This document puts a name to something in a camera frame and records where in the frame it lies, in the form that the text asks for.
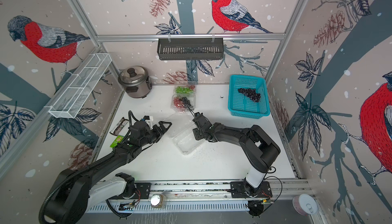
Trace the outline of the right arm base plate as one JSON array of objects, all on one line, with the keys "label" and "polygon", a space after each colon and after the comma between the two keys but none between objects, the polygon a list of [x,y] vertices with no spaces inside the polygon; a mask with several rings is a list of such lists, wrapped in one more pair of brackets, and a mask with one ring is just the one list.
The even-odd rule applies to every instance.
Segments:
[{"label": "right arm base plate", "polygon": [[252,187],[246,180],[230,182],[227,190],[232,198],[272,198],[273,194],[268,181],[263,181],[258,187]]}]

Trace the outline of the clear clamshell container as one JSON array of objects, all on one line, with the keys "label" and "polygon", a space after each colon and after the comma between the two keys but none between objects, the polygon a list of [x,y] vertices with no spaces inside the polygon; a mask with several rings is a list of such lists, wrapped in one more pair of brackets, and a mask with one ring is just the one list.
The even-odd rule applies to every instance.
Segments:
[{"label": "clear clamshell container", "polygon": [[194,94],[175,94],[172,97],[171,108],[176,112],[187,112],[193,110],[196,105]]},{"label": "clear clamshell container", "polygon": [[197,126],[190,114],[175,113],[164,122],[171,122],[166,134],[181,154],[189,155],[204,143],[204,140],[197,140],[194,136],[193,129]]},{"label": "clear clamshell container", "polygon": [[175,95],[195,94],[196,85],[192,84],[176,84],[174,88]]}]

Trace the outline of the teal plastic basket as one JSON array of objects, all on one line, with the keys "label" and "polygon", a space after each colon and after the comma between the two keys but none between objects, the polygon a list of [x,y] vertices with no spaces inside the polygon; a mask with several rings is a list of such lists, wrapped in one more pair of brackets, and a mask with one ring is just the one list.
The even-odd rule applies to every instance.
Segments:
[{"label": "teal plastic basket", "polygon": [[232,75],[229,82],[228,109],[231,115],[260,119],[270,115],[264,78]]}]

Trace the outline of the black grape bunch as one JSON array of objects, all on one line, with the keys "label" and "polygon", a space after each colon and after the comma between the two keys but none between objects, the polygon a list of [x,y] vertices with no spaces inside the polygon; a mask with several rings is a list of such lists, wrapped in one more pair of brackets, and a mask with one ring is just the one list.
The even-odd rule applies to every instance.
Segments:
[{"label": "black grape bunch", "polygon": [[186,107],[186,108],[192,108],[193,107],[192,104],[191,104],[191,101],[187,97],[182,97],[182,98],[180,98],[180,100],[182,102],[183,107]]}]

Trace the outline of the pink red grape bunch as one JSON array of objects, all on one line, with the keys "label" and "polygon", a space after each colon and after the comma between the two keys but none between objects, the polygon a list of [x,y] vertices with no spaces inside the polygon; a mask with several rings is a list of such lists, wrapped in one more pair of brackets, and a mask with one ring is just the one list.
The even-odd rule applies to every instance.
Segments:
[{"label": "pink red grape bunch", "polygon": [[183,108],[183,107],[184,107],[184,104],[183,104],[182,98],[180,98],[180,97],[175,97],[175,98],[173,99],[173,106],[174,106],[175,108]]}]

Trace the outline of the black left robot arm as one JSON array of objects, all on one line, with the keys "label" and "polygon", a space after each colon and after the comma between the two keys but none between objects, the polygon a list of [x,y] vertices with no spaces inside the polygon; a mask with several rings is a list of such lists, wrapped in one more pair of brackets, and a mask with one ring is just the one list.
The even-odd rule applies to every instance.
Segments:
[{"label": "black left robot arm", "polygon": [[160,121],[150,127],[144,119],[136,120],[107,156],[77,171],[63,170],[40,208],[39,222],[45,224],[49,218],[55,224],[75,224],[91,207],[113,196],[139,194],[131,175],[118,173],[105,182],[102,179],[132,162],[149,144],[157,143],[171,125]]}]

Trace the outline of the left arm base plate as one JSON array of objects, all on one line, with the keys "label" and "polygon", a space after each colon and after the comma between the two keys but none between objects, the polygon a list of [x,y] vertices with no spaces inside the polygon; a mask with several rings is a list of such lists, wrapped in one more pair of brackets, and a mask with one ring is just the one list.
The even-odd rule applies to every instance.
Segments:
[{"label": "left arm base plate", "polygon": [[151,190],[151,183],[136,182],[128,183],[124,192],[122,193],[123,199],[148,199]]}]

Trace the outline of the green grape bunch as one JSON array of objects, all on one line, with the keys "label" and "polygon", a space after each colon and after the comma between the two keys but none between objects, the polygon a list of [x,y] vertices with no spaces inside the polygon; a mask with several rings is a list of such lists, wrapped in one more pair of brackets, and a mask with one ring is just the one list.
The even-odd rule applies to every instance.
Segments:
[{"label": "green grape bunch", "polygon": [[175,94],[193,94],[195,91],[188,86],[178,86],[175,88]]}]

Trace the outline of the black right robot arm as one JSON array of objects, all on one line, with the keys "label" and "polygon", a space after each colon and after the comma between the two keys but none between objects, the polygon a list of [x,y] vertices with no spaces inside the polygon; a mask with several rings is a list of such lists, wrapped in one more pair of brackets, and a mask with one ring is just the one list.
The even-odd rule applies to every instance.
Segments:
[{"label": "black right robot arm", "polygon": [[211,143],[227,142],[239,146],[245,153],[252,167],[244,179],[243,189],[239,194],[249,197],[261,194],[261,185],[265,176],[281,153],[276,142],[258,125],[240,129],[221,123],[212,124],[203,113],[191,112],[191,114],[196,125],[193,129],[196,140],[204,139]]}]

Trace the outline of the dark purple grape bunch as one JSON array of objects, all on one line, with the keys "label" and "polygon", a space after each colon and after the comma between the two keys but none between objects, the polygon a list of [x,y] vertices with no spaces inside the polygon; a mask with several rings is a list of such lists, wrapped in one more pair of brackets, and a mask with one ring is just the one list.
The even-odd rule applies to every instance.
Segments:
[{"label": "dark purple grape bunch", "polygon": [[256,89],[251,88],[240,88],[238,92],[243,94],[244,96],[248,97],[251,101],[258,103],[261,98],[261,94],[256,92]]}]

